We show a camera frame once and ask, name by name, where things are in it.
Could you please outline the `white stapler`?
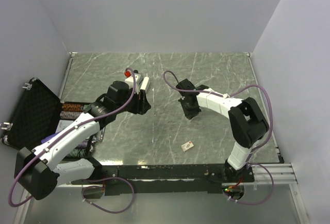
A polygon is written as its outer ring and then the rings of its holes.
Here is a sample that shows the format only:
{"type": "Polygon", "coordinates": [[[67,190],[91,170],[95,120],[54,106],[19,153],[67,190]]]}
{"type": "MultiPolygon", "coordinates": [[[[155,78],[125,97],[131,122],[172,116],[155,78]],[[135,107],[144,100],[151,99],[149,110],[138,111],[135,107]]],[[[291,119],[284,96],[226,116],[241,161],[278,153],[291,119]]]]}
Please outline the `white stapler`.
{"type": "Polygon", "coordinates": [[[145,92],[147,92],[149,85],[150,85],[150,78],[145,76],[141,83],[140,90],[144,90],[145,92]]]}

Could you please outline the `blue black stapler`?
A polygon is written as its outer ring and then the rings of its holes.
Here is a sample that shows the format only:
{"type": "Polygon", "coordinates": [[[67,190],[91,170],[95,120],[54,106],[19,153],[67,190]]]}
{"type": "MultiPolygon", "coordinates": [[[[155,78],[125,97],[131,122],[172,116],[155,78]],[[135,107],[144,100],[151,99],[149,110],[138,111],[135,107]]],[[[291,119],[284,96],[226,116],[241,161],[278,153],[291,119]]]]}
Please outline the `blue black stapler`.
{"type": "Polygon", "coordinates": [[[136,84],[141,85],[143,82],[143,75],[140,73],[135,73],[136,84]]]}

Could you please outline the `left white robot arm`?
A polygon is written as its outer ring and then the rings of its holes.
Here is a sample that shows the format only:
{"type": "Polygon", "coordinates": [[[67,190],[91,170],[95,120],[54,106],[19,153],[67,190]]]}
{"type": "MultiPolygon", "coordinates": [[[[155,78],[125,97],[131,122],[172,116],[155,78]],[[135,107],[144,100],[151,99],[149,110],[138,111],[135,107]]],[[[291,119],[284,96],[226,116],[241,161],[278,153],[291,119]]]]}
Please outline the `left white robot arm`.
{"type": "Polygon", "coordinates": [[[149,109],[151,105],[146,99],[146,87],[113,82],[107,93],[89,104],[67,128],[32,150],[22,148],[18,152],[14,183],[19,183],[37,200],[71,181],[86,179],[89,183],[97,183],[102,177],[97,160],[82,158],[64,164],[61,161],[82,141],[113,122],[118,114],[143,115],[149,109]]]}

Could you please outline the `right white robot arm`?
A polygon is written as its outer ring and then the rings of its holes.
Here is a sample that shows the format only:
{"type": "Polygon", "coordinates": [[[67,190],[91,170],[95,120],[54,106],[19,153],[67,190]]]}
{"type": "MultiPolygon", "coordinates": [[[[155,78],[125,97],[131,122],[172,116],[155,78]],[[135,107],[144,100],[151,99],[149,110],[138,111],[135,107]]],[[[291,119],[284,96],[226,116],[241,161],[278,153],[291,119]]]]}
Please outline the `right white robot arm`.
{"type": "Polygon", "coordinates": [[[191,120],[202,108],[206,108],[229,120],[235,143],[225,161],[225,176],[232,182],[239,180],[243,176],[243,168],[258,148],[256,142],[265,134],[268,134],[268,139],[271,137],[273,124],[267,121],[254,98],[231,98],[205,85],[195,87],[188,79],[179,82],[175,89],[180,92],[178,101],[187,119],[191,120]]]}

